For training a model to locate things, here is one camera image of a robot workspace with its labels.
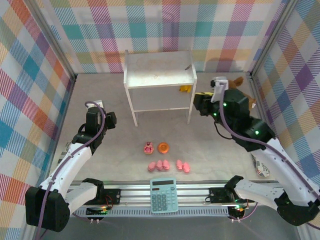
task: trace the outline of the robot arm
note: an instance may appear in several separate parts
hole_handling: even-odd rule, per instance
[[[283,187],[267,187],[234,176],[225,188],[236,199],[251,199],[277,210],[292,225],[313,220],[319,213],[319,187],[295,165],[270,127],[250,116],[247,97],[237,89],[228,89],[225,77],[218,77],[211,86],[214,93],[196,93],[195,108],[225,127],[232,139],[261,160]]]
[[[102,143],[106,131],[115,128],[117,123],[115,113],[106,113],[102,101],[87,104],[87,107],[86,123],[73,137],[66,156],[39,187],[30,187],[25,193],[27,224],[60,232],[76,209],[90,200],[103,199],[103,182],[91,178],[83,180],[80,186],[68,192],[81,167]]]

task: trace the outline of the calculator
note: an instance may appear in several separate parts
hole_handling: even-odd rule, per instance
[[[153,214],[178,211],[178,195],[175,178],[157,178],[150,181],[151,212]]]

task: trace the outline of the brown stuffed toy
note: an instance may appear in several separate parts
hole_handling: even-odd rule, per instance
[[[236,89],[237,87],[241,86],[242,83],[244,82],[244,78],[242,76],[238,77],[236,80],[229,81],[229,89]],[[252,98],[251,96],[245,94],[244,92],[242,92],[243,95],[245,95],[248,99],[249,99],[249,110],[251,110],[253,108],[253,106],[256,105],[257,100],[255,98]]]

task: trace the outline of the orange lid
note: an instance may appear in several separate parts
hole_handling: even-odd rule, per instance
[[[169,151],[170,147],[169,144],[166,142],[161,142],[158,145],[158,151],[161,154],[166,154]]]

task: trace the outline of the pink shoe toy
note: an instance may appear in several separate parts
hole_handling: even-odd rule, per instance
[[[150,162],[150,164],[148,165],[148,170],[149,172],[153,172],[156,169],[156,162]]]
[[[185,162],[185,163],[183,164],[183,171],[184,171],[186,174],[190,172],[190,165],[189,165],[189,163]]]
[[[152,154],[154,152],[154,146],[152,144],[152,142],[147,141],[146,144],[144,145],[144,153],[145,154]]]
[[[182,161],[178,159],[178,160],[176,161],[176,168],[177,168],[178,170],[182,170],[183,167],[184,167],[184,165],[183,165]]]
[[[164,170],[169,170],[169,168],[170,168],[170,163],[166,159],[163,160],[163,168],[164,168]]]
[[[163,168],[163,164],[162,164],[162,161],[159,160],[157,163],[156,163],[156,169],[158,169],[159,171],[161,171]]]

